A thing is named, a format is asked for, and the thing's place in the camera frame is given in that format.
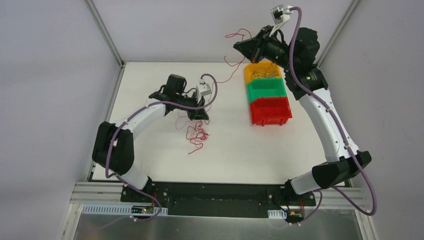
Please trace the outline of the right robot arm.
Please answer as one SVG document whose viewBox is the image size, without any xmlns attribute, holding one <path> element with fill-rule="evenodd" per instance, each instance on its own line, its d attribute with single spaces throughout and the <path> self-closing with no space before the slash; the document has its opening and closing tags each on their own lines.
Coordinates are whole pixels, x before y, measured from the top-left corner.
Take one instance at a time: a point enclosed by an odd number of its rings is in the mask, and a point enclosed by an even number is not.
<svg viewBox="0 0 424 240">
<path fill-rule="evenodd" d="M 286 43 L 271 30 L 271 26 L 265 26 L 233 48 L 253 64 L 266 59 L 284 69 L 288 89 L 306 111 L 321 141 L 326 161 L 285 183 L 284 200 L 296 205 L 305 193 L 328 189 L 362 174 L 372 157 L 348 135 L 332 103 L 328 83 L 314 63 L 320 49 L 317 32 L 301 27 L 295 41 Z"/>
</svg>

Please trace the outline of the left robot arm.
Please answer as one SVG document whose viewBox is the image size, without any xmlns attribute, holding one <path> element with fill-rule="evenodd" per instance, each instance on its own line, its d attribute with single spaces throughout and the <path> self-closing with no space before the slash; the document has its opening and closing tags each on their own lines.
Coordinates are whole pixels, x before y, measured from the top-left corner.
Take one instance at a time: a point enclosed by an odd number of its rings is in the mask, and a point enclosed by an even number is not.
<svg viewBox="0 0 424 240">
<path fill-rule="evenodd" d="M 97 130 L 91 159 L 105 169 L 105 176 L 120 178 L 134 187 L 133 195 L 140 202 L 152 198 L 153 181 L 137 165 L 135 139 L 155 121 L 175 109 L 185 111 L 190 120 L 209 120 L 205 108 L 211 86 L 200 79 L 196 87 L 186 90 L 187 80 L 170 74 L 166 84 L 149 95 L 146 105 L 117 122 L 102 122 Z"/>
</svg>

